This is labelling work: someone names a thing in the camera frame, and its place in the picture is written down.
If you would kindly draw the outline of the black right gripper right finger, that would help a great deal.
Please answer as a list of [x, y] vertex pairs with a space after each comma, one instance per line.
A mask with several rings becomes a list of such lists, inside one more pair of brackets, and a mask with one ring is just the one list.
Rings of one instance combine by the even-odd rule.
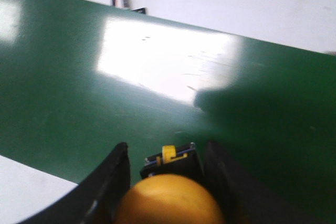
[[206, 143], [205, 185], [227, 223], [323, 223], [278, 197], [240, 166], [217, 141]]

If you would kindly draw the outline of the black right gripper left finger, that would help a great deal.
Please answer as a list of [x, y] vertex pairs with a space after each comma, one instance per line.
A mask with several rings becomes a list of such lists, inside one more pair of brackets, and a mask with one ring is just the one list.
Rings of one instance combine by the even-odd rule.
[[130, 182], [128, 145], [121, 142], [73, 190], [22, 223], [112, 223]]

